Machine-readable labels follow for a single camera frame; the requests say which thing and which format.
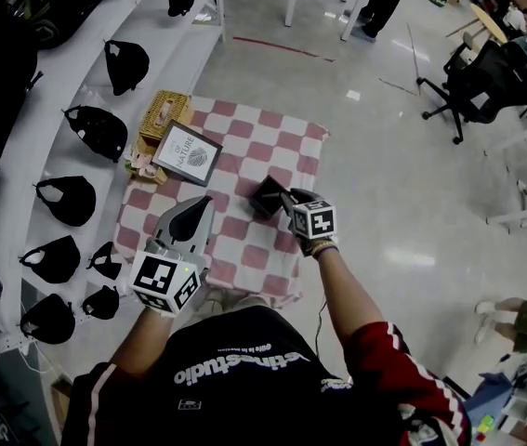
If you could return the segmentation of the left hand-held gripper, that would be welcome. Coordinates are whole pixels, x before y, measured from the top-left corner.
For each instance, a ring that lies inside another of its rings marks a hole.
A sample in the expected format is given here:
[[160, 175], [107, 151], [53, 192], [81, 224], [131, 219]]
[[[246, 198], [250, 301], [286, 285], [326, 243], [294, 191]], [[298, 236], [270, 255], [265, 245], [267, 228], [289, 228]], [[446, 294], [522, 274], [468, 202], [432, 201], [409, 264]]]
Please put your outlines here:
[[189, 305], [208, 273], [204, 249], [214, 214], [210, 196], [193, 197], [162, 214], [145, 248], [136, 252], [128, 277], [144, 306], [175, 318]]

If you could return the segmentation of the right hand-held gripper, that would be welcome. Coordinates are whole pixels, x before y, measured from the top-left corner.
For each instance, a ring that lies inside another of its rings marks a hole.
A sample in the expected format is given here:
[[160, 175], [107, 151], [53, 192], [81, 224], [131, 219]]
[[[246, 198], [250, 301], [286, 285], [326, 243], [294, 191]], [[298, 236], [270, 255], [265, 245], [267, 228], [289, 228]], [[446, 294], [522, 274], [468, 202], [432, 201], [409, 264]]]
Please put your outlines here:
[[293, 188], [281, 192], [279, 199], [297, 235], [312, 240], [336, 233], [336, 209], [321, 195]]

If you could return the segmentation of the black pen holder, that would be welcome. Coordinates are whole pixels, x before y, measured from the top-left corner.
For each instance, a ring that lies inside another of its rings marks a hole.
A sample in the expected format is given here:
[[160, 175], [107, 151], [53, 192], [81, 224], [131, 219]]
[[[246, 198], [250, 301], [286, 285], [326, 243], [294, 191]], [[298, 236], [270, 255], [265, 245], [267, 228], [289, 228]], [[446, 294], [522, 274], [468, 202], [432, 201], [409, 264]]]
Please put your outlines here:
[[278, 211], [283, 209], [282, 204], [278, 199], [263, 199], [261, 195], [285, 190], [287, 189], [275, 178], [266, 176], [253, 188], [248, 196], [248, 201], [259, 216], [271, 219]]

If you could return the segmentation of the person's left forearm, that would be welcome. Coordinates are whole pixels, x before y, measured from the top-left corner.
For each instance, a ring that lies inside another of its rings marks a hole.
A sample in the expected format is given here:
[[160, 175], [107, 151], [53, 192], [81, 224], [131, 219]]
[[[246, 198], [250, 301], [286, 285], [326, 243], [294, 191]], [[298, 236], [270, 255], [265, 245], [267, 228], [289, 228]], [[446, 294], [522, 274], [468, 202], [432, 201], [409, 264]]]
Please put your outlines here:
[[143, 309], [111, 363], [131, 376], [144, 377], [165, 351], [173, 321], [151, 308]]

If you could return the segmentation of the person's right forearm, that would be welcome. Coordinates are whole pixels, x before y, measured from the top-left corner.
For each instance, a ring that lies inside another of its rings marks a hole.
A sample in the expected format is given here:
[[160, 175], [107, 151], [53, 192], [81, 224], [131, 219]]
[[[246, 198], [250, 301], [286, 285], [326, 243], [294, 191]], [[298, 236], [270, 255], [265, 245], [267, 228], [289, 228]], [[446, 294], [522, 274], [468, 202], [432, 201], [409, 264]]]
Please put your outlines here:
[[329, 315], [343, 346], [363, 326], [384, 320], [378, 306], [351, 273], [337, 248], [322, 250], [315, 259]]

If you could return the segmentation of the person's right hand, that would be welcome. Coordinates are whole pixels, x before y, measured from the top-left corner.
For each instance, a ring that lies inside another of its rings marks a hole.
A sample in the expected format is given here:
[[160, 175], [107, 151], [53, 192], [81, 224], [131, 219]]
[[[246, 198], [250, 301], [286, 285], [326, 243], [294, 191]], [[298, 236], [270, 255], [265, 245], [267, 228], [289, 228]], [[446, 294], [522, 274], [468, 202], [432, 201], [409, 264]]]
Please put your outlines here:
[[304, 257], [312, 256], [313, 258], [316, 258], [322, 250], [337, 248], [337, 244], [331, 237], [310, 240], [303, 236], [296, 235], [295, 238]]

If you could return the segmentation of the pink checkered tablecloth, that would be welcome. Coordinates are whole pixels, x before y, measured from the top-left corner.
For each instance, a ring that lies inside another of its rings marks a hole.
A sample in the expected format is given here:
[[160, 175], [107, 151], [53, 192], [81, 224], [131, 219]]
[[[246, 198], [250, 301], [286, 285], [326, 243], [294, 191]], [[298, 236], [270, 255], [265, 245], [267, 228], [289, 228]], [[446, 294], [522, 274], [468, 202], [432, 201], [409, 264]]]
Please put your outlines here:
[[288, 217], [257, 216], [248, 201], [266, 177], [283, 187], [312, 190], [327, 131], [276, 112], [194, 97], [190, 126], [222, 147], [206, 187], [170, 177], [157, 185], [131, 180], [114, 231], [115, 250], [132, 259], [164, 211], [208, 195], [215, 205], [209, 244], [209, 283], [270, 298], [281, 308], [302, 296], [301, 259]]

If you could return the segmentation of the wicker basket with flowers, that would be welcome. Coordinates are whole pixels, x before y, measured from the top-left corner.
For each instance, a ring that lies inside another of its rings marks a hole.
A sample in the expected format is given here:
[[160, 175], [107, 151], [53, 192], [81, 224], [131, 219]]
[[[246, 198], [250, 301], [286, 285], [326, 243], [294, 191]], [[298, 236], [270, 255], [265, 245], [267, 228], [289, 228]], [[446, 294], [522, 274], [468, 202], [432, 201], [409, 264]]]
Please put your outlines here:
[[163, 185], [168, 180], [164, 169], [155, 160], [159, 140], [145, 138], [139, 134], [123, 153], [125, 169], [143, 182]]

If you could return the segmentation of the black framed picture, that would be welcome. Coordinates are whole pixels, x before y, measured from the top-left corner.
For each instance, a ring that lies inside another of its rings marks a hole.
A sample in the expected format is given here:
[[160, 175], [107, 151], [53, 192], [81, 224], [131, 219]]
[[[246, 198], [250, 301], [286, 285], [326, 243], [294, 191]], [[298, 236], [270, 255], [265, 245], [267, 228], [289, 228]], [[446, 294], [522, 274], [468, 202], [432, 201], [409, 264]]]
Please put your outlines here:
[[172, 120], [152, 162], [201, 187], [206, 187], [216, 167], [222, 146], [186, 125]]

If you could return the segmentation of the wicker tissue box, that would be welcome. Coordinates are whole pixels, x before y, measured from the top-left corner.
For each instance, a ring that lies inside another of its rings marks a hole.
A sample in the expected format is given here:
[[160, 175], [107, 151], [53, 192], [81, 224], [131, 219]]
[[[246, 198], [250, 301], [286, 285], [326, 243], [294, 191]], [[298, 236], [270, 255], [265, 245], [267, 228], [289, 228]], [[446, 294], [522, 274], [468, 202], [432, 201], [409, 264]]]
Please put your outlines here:
[[193, 114], [191, 96], [159, 90], [143, 116], [139, 133], [145, 138], [161, 139], [171, 121], [189, 125]]

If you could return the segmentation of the rows of black bags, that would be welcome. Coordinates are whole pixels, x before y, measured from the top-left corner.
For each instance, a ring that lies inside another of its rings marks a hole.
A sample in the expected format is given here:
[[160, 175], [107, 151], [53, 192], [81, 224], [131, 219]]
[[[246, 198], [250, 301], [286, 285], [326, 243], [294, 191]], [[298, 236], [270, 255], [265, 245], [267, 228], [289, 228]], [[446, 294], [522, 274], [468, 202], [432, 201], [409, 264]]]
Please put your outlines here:
[[[0, 15], [0, 160], [14, 124], [30, 91], [41, 79], [38, 56], [61, 46], [82, 26], [103, 0], [18, 0]], [[170, 17], [187, 14], [195, 0], [168, 0]], [[147, 75], [150, 58], [139, 44], [108, 40], [104, 59], [109, 86], [117, 97], [133, 91]], [[67, 109], [65, 119], [73, 133], [94, 153], [119, 162], [128, 130], [113, 112], [95, 105]], [[80, 228], [96, 208], [94, 186], [83, 176], [42, 178], [36, 197], [60, 223]], [[68, 282], [82, 262], [72, 236], [64, 236], [26, 252], [20, 263], [51, 284]], [[3, 286], [0, 282], [0, 295]]]

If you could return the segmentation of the person's dark and red shirt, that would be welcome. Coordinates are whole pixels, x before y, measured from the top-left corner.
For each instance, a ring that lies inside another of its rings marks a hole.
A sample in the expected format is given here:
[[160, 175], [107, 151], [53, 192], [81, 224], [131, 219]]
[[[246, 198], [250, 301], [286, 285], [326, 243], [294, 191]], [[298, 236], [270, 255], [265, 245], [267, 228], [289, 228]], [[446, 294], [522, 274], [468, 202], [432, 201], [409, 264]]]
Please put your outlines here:
[[61, 446], [470, 446], [462, 404], [374, 322], [330, 374], [278, 312], [251, 307], [175, 332], [142, 379], [77, 377]]

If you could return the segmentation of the black office chair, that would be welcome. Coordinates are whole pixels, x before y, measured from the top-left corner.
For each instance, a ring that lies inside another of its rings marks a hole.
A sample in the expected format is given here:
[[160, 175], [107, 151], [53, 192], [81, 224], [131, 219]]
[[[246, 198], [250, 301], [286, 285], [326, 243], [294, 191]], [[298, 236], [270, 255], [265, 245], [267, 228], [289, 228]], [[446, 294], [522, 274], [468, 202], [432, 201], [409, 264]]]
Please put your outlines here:
[[437, 110], [424, 111], [423, 119], [445, 111], [452, 113], [455, 145], [464, 140], [464, 122], [487, 125], [504, 108], [527, 105], [527, 53], [517, 43], [500, 46], [488, 40], [470, 63], [463, 62], [462, 51], [459, 47], [443, 67], [443, 85], [425, 77], [415, 80], [417, 85], [428, 85], [444, 101]]

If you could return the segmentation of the round wooden table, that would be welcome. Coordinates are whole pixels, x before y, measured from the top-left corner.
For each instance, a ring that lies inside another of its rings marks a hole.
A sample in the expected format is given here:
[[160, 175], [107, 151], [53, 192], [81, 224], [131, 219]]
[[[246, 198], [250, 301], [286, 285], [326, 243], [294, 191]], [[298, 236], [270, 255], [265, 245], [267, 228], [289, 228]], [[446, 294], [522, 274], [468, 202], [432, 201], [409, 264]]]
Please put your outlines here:
[[481, 29], [476, 32], [474, 37], [478, 36], [483, 32], [487, 32], [489, 34], [489, 38], [494, 39], [500, 45], [506, 44], [508, 42], [507, 36], [505, 35], [504, 31], [498, 26], [494, 19], [485, 10], [473, 3], [470, 4], [470, 9], [474, 14], [474, 18], [468, 23], [447, 33], [445, 35], [446, 38], [452, 37], [453, 35], [462, 32], [470, 26], [479, 23], [481, 25]]

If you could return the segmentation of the blue covered table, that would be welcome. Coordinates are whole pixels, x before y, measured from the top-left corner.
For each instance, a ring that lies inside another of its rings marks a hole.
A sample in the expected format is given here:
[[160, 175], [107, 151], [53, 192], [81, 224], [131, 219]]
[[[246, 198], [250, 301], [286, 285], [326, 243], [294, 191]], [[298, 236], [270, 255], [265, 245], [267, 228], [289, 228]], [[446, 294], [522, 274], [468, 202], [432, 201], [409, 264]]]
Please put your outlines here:
[[513, 391], [513, 386], [504, 373], [483, 373], [479, 374], [479, 377], [480, 384], [464, 401], [468, 420], [474, 428], [477, 428], [485, 417], [492, 419], [492, 426]]

